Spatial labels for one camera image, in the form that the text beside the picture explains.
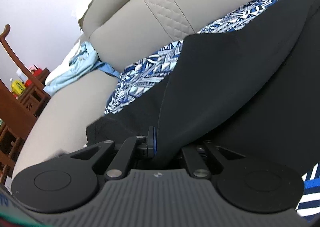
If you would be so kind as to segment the black pants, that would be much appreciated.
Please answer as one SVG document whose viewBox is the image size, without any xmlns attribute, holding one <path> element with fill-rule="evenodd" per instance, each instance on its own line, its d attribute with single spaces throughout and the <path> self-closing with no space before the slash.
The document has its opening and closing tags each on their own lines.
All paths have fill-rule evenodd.
<svg viewBox="0 0 320 227">
<path fill-rule="evenodd" d="M 154 162 L 209 140 L 304 174 L 319 162 L 319 0 L 280 0 L 244 28 L 185 38 L 173 72 L 86 130 L 89 145 L 156 129 Z"/>
</svg>

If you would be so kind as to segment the light blue garment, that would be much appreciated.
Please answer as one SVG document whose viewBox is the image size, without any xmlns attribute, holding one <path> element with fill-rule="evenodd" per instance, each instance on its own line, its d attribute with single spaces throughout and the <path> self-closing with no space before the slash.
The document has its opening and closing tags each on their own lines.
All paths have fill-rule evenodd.
<svg viewBox="0 0 320 227">
<path fill-rule="evenodd" d="M 94 70 L 100 70 L 116 78 L 120 75 L 110 64 L 99 59 L 97 51 L 90 42 L 77 42 L 62 63 L 48 75 L 44 91 L 53 96 Z"/>
</svg>

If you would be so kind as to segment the beige leather sofa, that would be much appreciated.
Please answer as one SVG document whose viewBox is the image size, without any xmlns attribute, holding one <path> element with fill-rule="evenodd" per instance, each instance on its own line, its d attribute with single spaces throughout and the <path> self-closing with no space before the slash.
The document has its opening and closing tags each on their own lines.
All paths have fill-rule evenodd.
<svg viewBox="0 0 320 227">
<path fill-rule="evenodd" d="M 80 21 L 83 39 L 117 71 L 198 32 L 251 0 L 93 0 Z M 83 148 L 86 128 L 103 116 L 117 80 L 100 70 L 58 91 L 33 126 L 13 173 Z"/>
</svg>

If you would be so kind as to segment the red box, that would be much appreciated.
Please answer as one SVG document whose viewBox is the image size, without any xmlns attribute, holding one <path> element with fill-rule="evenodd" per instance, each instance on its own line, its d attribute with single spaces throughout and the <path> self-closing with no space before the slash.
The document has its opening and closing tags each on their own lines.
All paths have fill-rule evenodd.
<svg viewBox="0 0 320 227">
<path fill-rule="evenodd" d="M 29 68 L 29 71 L 31 74 L 33 74 L 35 77 L 39 76 L 43 70 L 41 68 L 38 68 L 36 65 L 32 65 Z"/>
</svg>

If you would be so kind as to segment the brown wooden cabinet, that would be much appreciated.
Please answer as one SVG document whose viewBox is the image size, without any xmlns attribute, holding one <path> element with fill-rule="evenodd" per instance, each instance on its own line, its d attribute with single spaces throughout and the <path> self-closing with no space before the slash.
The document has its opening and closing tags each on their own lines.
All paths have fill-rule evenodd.
<svg viewBox="0 0 320 227">
<path fill-rule="evenodd" d="M 44 92 L 44 81 L 49 75 L 47 68 L 37 77 L 30 73 L 8 44 L 6 37 L 10 25 L 1 33 L 1 44 L 17 67 L 26 74 L 29 87 L 18 97 L 1 82 L 1 184 L 12 177 L 21 149 L 40 116 L 50 96 Z"/>
</svg>

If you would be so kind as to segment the yellow bottle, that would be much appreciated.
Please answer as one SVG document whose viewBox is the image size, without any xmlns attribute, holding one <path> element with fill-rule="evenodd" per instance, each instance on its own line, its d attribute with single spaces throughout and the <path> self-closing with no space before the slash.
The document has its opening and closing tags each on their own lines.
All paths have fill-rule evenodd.
<svg viewBox="0 0 320 227">
<path fill-rule="evenodd" d="M 20 96 L 26 89 L 25 85 L 23 84 L 23 82 L 19 81 L 19 80 L 13 80 L 12 78 L 10 79 L 10 87 L 11 87 L 11 91 L 16 94 L 17 96 Z"/>
</svg>

